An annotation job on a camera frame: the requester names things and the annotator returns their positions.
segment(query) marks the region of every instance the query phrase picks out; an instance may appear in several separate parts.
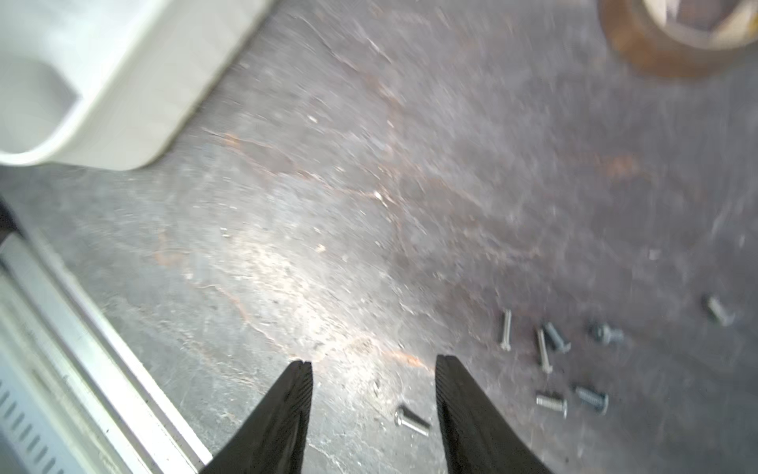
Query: scratched metal surface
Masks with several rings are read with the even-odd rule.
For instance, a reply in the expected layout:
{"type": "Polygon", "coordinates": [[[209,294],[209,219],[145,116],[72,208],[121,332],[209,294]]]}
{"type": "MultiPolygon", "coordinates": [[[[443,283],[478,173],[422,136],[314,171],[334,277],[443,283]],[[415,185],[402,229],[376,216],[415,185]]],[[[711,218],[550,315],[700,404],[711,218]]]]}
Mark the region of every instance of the scratched metal surface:
{"type": "Polygon", "coordinates": [[[635,77],[587,0],[283,0],[154,165],[0,185],[211,450],[300,357],[305,472],[444,472],[432,368],[453,353],[555,472],[748,472],[756,73],[635,77]],[[549,377],[546,318],[573,343],[549,377]],[[627,342],[590,341],[598,319],[627,342]]]}

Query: rust stain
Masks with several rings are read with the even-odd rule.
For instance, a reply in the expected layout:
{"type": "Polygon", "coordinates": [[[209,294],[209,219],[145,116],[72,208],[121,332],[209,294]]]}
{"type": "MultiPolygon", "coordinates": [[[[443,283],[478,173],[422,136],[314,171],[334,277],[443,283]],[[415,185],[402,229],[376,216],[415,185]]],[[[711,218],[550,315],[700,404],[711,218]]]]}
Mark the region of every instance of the rust stain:
{"type": "Polygon", "coordinates": [[[601,159],[600,170],[613,181],[630,180],[644,174],[640,162],[632,155],[601,159]]]}
{"type": "Polygon", "coordinates": [[[384,355],[391,359],[395,359],[396,361],[403,363],[408,367],[412,367],[414,369],[425,369],[429,372],[434,372],[434,370],[430,366],[424,364],[421,359],[411,354],[404,353],[401,350],[386,350],[384,351],[384,355]]]}
{"type": "Polygon", "coordinates": [[[163,230],[158,234],[158,249],[152,253],[152,258],[161,267],[171,267],[181,264],[189,252],[166,249],[166,241],[166,231],[163,230]]]}
{"type": "Polygon", "coordinates": [[[382,18],[382,17],[384,17],[384,10],[382,10],[381,8],[379,8],[376,4],[372,3],[371,6],[369,6],[368,9],[371,10],[371,15],[373,15],[374,18],[382,18]]]}
{"type": "Polygon", "coordinates": [[[213,288],[218,293],[224,295],[234,305],[236,310],[240,313],[240,317],[242,317],[243,322],[247,325],[253,326],[252,318],[250,317],[250,314],[248,314],[248,312],[245,310],[245,307],[242,305],[240,298],[235,297],[232,293],[230,293],[229,291],[225,290],[223,287],[217,284],[207,284],[202,287],[197,287],[198,290],[207,290],[208,288],[213,288]]]}
{"type": "Polygon", "coordinates": [[[231,146],[232,148],[240,149],[240,138],[234,133],[226,132],[222,137],[224,145],[231,146]]]}
{"type": "Polygon", "coordinates": [[[185,253],[177,252],[175,250],[157,250],[152,253],[152,258],[154,258],[161,267],[179,265],[184,260],[185,256],[185,253]]]}

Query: screw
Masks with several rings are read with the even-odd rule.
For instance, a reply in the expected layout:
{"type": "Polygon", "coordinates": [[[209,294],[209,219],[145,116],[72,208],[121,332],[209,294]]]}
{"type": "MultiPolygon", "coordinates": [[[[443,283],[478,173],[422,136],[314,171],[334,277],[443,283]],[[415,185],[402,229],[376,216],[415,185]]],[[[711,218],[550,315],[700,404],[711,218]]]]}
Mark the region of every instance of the screw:
{"type": "Polygon", "coordinates": [[[542,372],[549,374],[553,371],[553,366],[550,365],[550,361],[547,359],[547,347],[545,346],[545,330],[542,328],[537,329],[537,343],[540,345],[540,364],[542,366],[542,372]]]}
{"type": "Polygon", "coordinates": [[[398,426],[407,426],[420,435],[429,436],[429,428],[419,421],[408,418],[406,411],[402,407],[395,410],[395,424],[398,426]]]}
{"type": "Polygon", "coordinates": [[[511,350],[511,318],[513,314],[510,309],[503,311],[503,338],[500,339],[500,347],[504,350],[511,350]]]}
{"type": "Polygon", "coordinates": [[[563,398],[552,398],[547,395],[537,394],[537,405],[550,408],[552,411],[563,413],[563,418],[569,414],[569,402],[563,398]]]}
{"type": "Polygon", "coordinates": [[[614,329],[603,323],[602,325],[596,325],[592,328],[592,336],[601,343],[603,346],[607,346],[612,342],[621,342],[624,340],[624,331],[621,329],[614,329]]]}
{"type": "Polygon", "coordinates": [[[545,328],[547,337],[550,338],[550,342],[553,343],[553,347],[556,348],[556,351],[565,354],[571,350],[571,343],[566,342],[563,337],[561,337],[552,322],[546,322],[543,327],[545,328]]]}
{"type": "Polygon", "coordinates": [[[705,306],[720,325],[729,326],[735,321],[735,315],[729,312],[716,297],[706,295],[705,306]]]}
{"type": "Polygon", "coordinates": [[[601,415],[606,414],[606,411],[608,411],[608,394],[599,394],[597,392],[593,392],[589,388],[584,387],[576,387],[575,391],[579,398],[582,399],[582,401],[589,403],[595,407],[595,410],[597,410],[601,415]]]}

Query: machine screw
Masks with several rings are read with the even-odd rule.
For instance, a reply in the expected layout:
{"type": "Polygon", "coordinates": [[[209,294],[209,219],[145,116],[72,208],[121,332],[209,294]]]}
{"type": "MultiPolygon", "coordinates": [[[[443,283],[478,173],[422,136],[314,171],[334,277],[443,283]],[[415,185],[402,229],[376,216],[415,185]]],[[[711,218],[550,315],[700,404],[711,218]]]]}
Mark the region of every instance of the machine screw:
{"type": "Polygon", "coordinates": [[[550,360],[547,358],[545,330],[542,328],[537,329],[537,343],[540,345],[540,365],[542,367],[542,372],[550,374],[553,371],[553,366],[550,365],[550,360]]]}
{"type": "Polygon", "coordinates": [[[710,311],[713,318],[722,326],[729,326],[735,321],[735,315],[729,312],[716,297],[706,295],[704,298],[706,308],[710,311]]]}
{"type": "Polygon", "coordinates": [[[565,339],[561,337],[561,334],[558,332],[556,327],[553,326],[552,322],[546,322],[543,327],[545,328],[547,337],[550,338],[550,342],[553,343],[553,347],[556,348],[557,352],[565,354],[571,350],[571,343],[566,342],[565,339]]]}
{"type": "Polygon", "coordinates": [[[500,347],[504,350],[511,350],[511,318],[513,314],[510,309],[503,311],[503,337],[500,339],[500,347]]]}
{"type": "Polygon", "coordinates": [[[563,418],[569,414],[569,402],[564,398],[552,398],[547,395],[537,394],[537,405],[550,408],[552,411],[563,413],[563,418]]]}
{"type": "Polygon", "coordinates": [[[395,424],[398,426],[407,426],[420,435],[429,436],[429,428],[423,423],[409,418],[402,407],[395,410],[395,424]]]}
{"type": "Polygon", "coordinates": [[[608,394],[599,394],[584,387],[576,387],[574,390],[582,401],[595,407],[595,410],[601,415],[606,414],[608,411],[608,394]]]}
{"type": "Polygon", "coordinates": [[[603,346],[607,346],[612,342],[623,341],[624,331],[611,328],[606,323],[603,323],[602,325],[596,325],[592,328],[592,336],[597,342],[601,343],[603,346]]]}

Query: bolt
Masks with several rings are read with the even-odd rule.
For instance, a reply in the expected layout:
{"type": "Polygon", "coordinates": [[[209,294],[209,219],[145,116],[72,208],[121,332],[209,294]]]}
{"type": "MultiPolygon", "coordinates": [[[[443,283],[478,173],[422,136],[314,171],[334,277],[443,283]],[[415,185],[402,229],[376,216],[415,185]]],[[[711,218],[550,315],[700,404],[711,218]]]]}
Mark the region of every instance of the bolt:
{"type": "Polygon", "coordinates": [[[729,312],[716,297],[706,295],[705,306],[720,325],[729,326],[735,321],[735,315],[729,312]]]}
{"type": "Polygon", "coordinates": [[[540,345],[540,364],[542,366],[542,372],[549,374],[553,371],[553,366],[550,365],[550,361],[547,359],[547,347],[545,346],[545,330],[542,328],[537,329],[537,343],[540,345]]]}
{"type": "Polygon", "coordinates": [[[543,327],[545,328],[547,337],[550,338],[550,342],[553,343],[553,347],[556,348],[556,351],[565,354],[571,350],[571,343],[566,342],[565,339],[561,337],[561,334],[558,333],[558,330],[553,326],[552,322],[546,322],[543,327]]]}
{"type": "Polygon", "coordinates": [[[608,394],[599,394],[584,387],[576,387],[575,391],[582,401],[595,407],[598,413],[601,415],[606,414],[606,411],[608,411],[608,394]]]}
{"type": "Polygon", "coordinates": [[[621,342],[624,340],[624,331],[611,328],[605,323],[593,327],[592,335],[597,342],[601,343],[603,346],[607,346],[612,342],[621,342]]]}
{"type": "Polygon", "coordinates": [[[563,418],[569,414],[569,402],[563,398],[552,398],[547,395],[537,394],[537,405],[563,413],[563,418]]]}
{"type": "Polygon", "coordinates": [[[503,311],[503,338],[500,339],[500,347],[504,350],[511,350],[511,318],[513,314],[510,309],[503,311]]]}
{"type": "Polygon", "coordinates": [[[402,407],[395,410],[395,424],[398,426],[407,426],[420,435],[429,436],[429,428],[423,423],[409,418],[402,407]]]}

